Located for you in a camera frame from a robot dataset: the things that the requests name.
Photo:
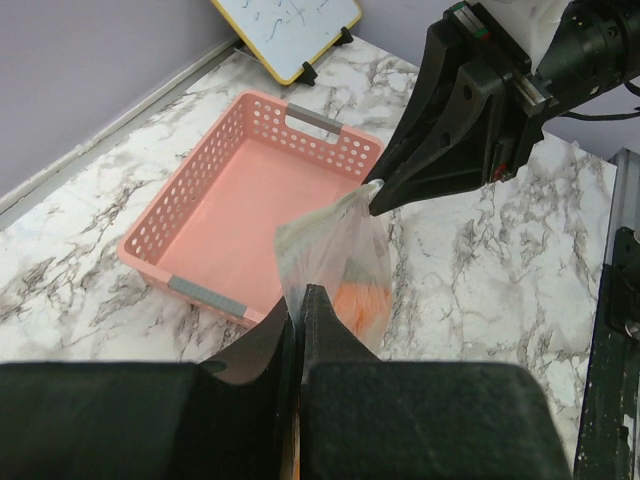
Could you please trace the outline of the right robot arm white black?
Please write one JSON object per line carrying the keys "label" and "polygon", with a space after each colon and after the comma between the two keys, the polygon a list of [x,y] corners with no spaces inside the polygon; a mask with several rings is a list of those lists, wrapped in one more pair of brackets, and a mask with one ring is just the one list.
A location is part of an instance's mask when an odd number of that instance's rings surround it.
{"label": "right robot arm white black", "polygon": [[369,173],[380,215],[513,178],[543,125],[639,74],[639,5],[573,1],[535,62],[507,24],[461,1],[427,31],[413,92]]}

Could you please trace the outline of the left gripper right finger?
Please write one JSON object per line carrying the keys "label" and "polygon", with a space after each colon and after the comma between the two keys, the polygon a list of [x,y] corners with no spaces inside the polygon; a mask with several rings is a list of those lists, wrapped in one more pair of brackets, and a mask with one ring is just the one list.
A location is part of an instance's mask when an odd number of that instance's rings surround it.
{"label": "left gripper right finger", "polygon": [[506,363],[383,361],[306,289],[305,479],[567,479],[544,392]]}

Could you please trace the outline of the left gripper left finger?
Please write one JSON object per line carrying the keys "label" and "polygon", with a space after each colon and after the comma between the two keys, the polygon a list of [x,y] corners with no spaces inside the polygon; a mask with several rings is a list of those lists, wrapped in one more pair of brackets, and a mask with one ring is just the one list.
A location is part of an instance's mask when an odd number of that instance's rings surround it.
{"label": "left gripper left finger", "polygon": [[1,367],[5,479],[288,479],[284,303],[201,362]]}

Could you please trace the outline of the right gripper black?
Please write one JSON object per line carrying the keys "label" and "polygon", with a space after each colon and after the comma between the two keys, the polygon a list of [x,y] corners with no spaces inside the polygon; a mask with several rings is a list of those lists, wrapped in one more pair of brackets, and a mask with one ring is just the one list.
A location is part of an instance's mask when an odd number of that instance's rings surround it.
{"label": "right gripper black", "polygon": [[381,215],[514,176],[543,138],[553,96],[482,1],[431,25],[406,109],[367,181]]}

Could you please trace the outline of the orange persimmon green leaf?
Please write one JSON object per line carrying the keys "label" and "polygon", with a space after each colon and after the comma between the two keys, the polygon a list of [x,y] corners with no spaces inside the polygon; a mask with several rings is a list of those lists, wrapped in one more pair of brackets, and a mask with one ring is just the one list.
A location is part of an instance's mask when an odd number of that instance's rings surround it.
{"label": "orange persimmon green leaf", "polygon": [[376,329],[386,329],[392,294],[389,288],[363,283],[343,283],[332,300],[335,313],[356,336],[363,338]]}

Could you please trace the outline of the clear bag white zipper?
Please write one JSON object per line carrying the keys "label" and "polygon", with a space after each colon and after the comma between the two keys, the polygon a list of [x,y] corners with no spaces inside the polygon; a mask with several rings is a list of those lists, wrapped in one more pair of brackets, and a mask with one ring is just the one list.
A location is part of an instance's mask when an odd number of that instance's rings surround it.
{"label": "clear bag white zipper", "polygon": [[[389,241],[383,222],[369,211],[383,186],[382,180],[373,180],[329,206],[276,228],[274,250],[279,279],[294,323],[302,321],[303,298],[309,285],[324,288],[332,307],[343,283],[387,287],[393,304]],[[363,338],[353,334],[377,353],[389,322],[385,330],[376,329]]]}

